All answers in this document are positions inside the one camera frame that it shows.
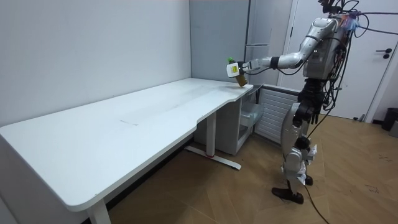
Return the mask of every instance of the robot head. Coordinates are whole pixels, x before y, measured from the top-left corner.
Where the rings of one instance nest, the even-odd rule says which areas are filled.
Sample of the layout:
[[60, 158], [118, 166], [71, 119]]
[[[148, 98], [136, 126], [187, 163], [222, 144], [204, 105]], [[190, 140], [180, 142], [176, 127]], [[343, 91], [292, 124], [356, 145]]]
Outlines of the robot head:
[[340, 6], [333, 6], [335, 0], [318, 0], [318, 2], [323, 6], [323, 13], [330, 13], [330, 14], [339, 14], [342, 10], [342, 6], [344, 5], [345, 1], [341, 0], [341, 7]]

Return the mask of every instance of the yellow object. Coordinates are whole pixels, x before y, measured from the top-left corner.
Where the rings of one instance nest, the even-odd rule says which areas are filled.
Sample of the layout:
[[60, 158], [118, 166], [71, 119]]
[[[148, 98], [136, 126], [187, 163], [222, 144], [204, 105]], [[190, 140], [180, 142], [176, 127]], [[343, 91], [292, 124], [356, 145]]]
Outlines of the yellow object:
[[233, 66], [233, 67], [232, 67], [232, 72], [233, 72], [233, 73], [238, 72], [238, 66]]
[[244, 87], [246, 84], [248, 84], [248, 80], [244, 75], [238, 75], [235, 78], [236, 81], [238, 81], [240, 87]]

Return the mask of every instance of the desk leg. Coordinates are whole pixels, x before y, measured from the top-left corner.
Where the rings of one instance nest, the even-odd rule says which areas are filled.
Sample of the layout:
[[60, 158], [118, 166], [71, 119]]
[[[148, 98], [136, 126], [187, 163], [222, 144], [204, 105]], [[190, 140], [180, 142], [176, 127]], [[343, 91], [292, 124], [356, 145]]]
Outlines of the desk leg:
[[111, 224], [104, 200], [100, 200], [87, 210], [92, 224]]
[[227, 159], [223, 159], [215, 155], [216, 152], [216, 112], [207, 117], [207, 132], [206, 132], [206, 152], [203, 152], [200, 149], [187, 146], [186, 150], [199, 154], [201, 156], [205, 156], [209, 159], [213, 159], [214, 161], [223, 163], [228, 165], [234, 169], [240, 170], [242, 168], [241, 165], [236, 162], [229, 161]]

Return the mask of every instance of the door frame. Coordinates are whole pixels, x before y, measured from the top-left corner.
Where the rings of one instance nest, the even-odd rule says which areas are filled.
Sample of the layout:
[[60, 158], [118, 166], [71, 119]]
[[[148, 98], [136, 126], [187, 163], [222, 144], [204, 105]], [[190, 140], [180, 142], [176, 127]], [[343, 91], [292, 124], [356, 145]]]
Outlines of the door frame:
[[[293, 0], [292, 3], [292, 9], [290, 11], [290, 17], [289, 17], [289, 24], [287, 26], [287, 32], [286, 32], [286, 37], [285, 37], [285, 46], [284, 46], [284, 54], [287, 54], [287, 52], [289, 51], [289, 45], [290, 45], [290, 33], [292, 31], [292, 28], [294, 26], [294, 18], [296, 15], [296, 11], [297, 11], [297, 6], [299, 4], [300, 0]], [[396, 54], [398, 50], [398, 43], [395, 47], [394, 53], [392, 54], [392, 58], [387, 66], [386, 71], [384, 72], [384, 75], [381, 79], [381, 82], [379, 84], [379, 88], [377, 89], [376, 94], [374, 95], [374, 98], [372, 100], [372, 103], [368, 109], [368, 113], [365, 117], [365, 122], [367, 123], [372, 123], [373, 122], [373, 117], [376, 114], [376, 111], [380, 105], [380, 102], [382, 100], [382, 97], [384, 96], [387, 86], [392, 78], [392, 76], [398, 72], [398, 56]], [[282, 82], [284, 79], [284, 74], [282, 74], [281, 72], [279, 72], [278, 75], [278, 82], [277, 85], [278, 86], [282, 86]]]

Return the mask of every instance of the white door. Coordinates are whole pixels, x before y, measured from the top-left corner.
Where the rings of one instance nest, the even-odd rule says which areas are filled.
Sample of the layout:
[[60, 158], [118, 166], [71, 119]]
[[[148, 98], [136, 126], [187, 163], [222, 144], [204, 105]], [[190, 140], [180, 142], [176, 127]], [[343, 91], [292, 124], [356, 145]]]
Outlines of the white door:
[[[398, 12], [397, 0], [360, 0], [356, 7], [362, 12]], [[294, 15], [294, 28], [290, 38], [288, 53], [299, 50], [301, 41], [307, 34], [312, 21], [317, 17], [325, 17], [322, 7], [317, 1], [298, 0]], [[398, 32], [396, 20], [398, 16], [368, 15], [369, 28]], [[366, 21], [361, 16], [362, 26]], [[361, 38], [353, 37], [348, 66], [343, 80], [343, 90], [340, 91], [336, 108], [330, 113], [332, 116], [352, 119], [367, 114], [374, 95], [386, 72], [392, 58], [384, 59], [385, 52], [377, 50], [395, 50], [398, 36], [367, 31]], [[279, 85], [282, 87], [301, 90], [304, 86], [302, 72], [294, 76], [279, 75]]]

